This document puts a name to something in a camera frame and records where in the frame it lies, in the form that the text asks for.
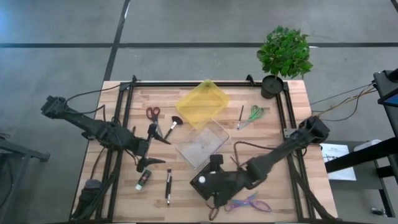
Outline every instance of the gray floor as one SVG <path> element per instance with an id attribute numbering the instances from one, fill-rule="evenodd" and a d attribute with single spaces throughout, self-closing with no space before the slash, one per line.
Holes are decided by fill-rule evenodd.
<path id="1" fill-rule="evenodd" d="M 112 43 L 123 3 L 1 1 L 0 43 Z M 121 42 L 262 42 L 277 25 L 301 29 L 311 35 L 310 42 L 398 40 L 398 13 L 390 0 L 132 0 Z M 119 49 L 111 80 L 130 80 L 133 74 L 143 80 L 242 80 L 247 74 L 261 79 L 264 74 L 256 50 Z M 398 48 L 393 47 L 311 51 L 314 68 L 304 78 L 310 102 L 370 83 L 374 72 L 397 68 Z M 42 116 L 40 107 L 48 95 L 68 97 L 100 88 L 110 52 L 110 48 L 0 49 L 0 132 L 10 134 L 12 142 L 51 153 L 46 164 L 30 163 L 16 206 L 16 223 L 67 220 L 87 142 L 71 124 Z M 347 96 L 313 105 L 313 110 L 328 108 Z M 392 137 L 377 99 L 377 93 L 364 96 L 352 118 L 327 123 L 330 139 Z M 93 94 L 70 104 L 86 111 L 97 102 L 98 94 Z M 325 118 L 345 117 L 353 108 L 354 104 L 344 105 Z M 333 195 L 344 220 L 396 222 L 368 213 L 371 207 L 381 206 L 377 192 L 333 189 Z"/>

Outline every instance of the green plant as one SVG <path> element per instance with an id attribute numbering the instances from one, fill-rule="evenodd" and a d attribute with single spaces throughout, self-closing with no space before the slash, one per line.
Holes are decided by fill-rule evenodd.
<path id="1" fill-rule="evenodd" d="M 310 47 L 305 38 L 306 34 L 300 34 L 300 30 L 283 28 L 279 26 L 267 35 L 264 45 L 257 51 L 257 58 L 262 62 L 262 70 L 278 76 L 294 78 L 310 72 L 312 64 Z"/>

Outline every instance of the green scissors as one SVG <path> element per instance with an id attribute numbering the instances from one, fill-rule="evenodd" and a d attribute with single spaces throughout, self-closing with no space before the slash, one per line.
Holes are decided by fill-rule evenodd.
<path id="1" fill-rule="evenodd" d="M 247 121 L 245 121 L 242 125 L 238 127 L 238 130 L 244 128 L 246 125 L 248 125 L 250 122 L 262 118 L 264 115 L 264 109 L 258 107 L 257 105 L 254 105 L 251 107 L 251 114 L 250 117 Z"/>

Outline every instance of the paper sheet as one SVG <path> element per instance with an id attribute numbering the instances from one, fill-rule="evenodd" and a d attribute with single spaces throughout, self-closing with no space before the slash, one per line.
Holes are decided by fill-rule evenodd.
<path id="1" fill-rule="evenodd" d="M 323 161 L 328 162 L 349 153 L 346 145 L 321 144 Z M 339 170 L 328 174 L 330 180 L 356 180 L 354 168 Z"/>

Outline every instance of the butcher block tabletop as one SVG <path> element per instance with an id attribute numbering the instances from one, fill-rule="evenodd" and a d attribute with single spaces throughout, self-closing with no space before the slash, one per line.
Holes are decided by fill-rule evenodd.
<path id="1" fill-rule="evenodd" d="M 311 115 L 310 103 L 304 82 L 301 80 L 287 81 L 297 124 Z M 103 88 L 116 86 L 120 82 L 104 82 Z M 276 99 L 265 100 L 260 95 L 260 88 L 253 87 L 220 87 L 228 96 L 229 103 L 215 118 L 229 134 L 229 140 L 218 151 L 224 155 L 224 170 L 236 170 L 236 165 L 230 159 L 233 155 L 233 143 L 247 141 L 262 146 L 274 147 L 282 143 L 282 130 Z M 148 107 L 160 108 L 159 126 L 165 134 L 172 125 L 172 116 L 180 116 L 175 108 L 176 102 L 188 94 L 193 87 L 134 87 L 129 114 L 128 128 L 136 127 L 136 136 L 146 138 L 148 126 L 152 122 L 146 117 Z M 98 106 L 106 105 L 106 119 L 114 115 L 118 88 L 101 92 Z M 123 101 L 120 118 L 124 116 L 126 98 Z M 285 117 L 289 125 L 289 116 L 282 96 Z M 252 105 L 265 108 L 265 115 L 248 124 L 244 129 L 236 129 L 241 107 L 244 105 L 242 122 L 250 115 Z M 103 119 L 103 114 L 97 113 L 95 119 Z M 190 185 L 190 181 L 201 168 L 195 170 L 189 162 L 176 150 L 176 145 L 192 129 L 188 123 L 176 126 L 167 138 L 171 145 L 152 140 L 148 157 L 162 159 L 164 164 L 150 165 L 152 175 L 142 190 L 135 189 L 141 173 L 136 171 L 134 159 L 124 152 L 118 193 L 114 208 L 113 222 L 208 222 L 210 209 L 202 197 Z M 266 149 L 258 149 L 244 144 L 237 145 L 239 161 L 244 162 L 251 157 L 267 154 Z M 83 170 L 80 177 L 74 207 L 86 180 L 90 178 L 93 165 L 102 147 L 97 141 L 88 145 Z M 102 153 L 94 174 L 94 179 L 101 180 L 106 152 Z M 310 188 L 326 210 L 337 217 L 335 203 L 328 181 L 322 153 L 318 146 L 309 146 L 304 157 Z M 165 186 L 167 168 L 172 169 L 171 203 L 167 206 Z M 287 159 L 278 162 L 261 185 L 252 190 L 243 189 L 234 199 L 243 200 L 257 192 L 257 200 L 268 203 L 271 212 L 261 212 L 252 207 L 241 207 L 231 212 L 220 208 L 214 222 L 294 222 L 297 215 L 294 206 L 292 186 L 287 165 Z M 104 199 L 103 217 L 108 212 L 110 189 Z M 304 214 L 307 213 L 303 193 L 300 194 Z"/>

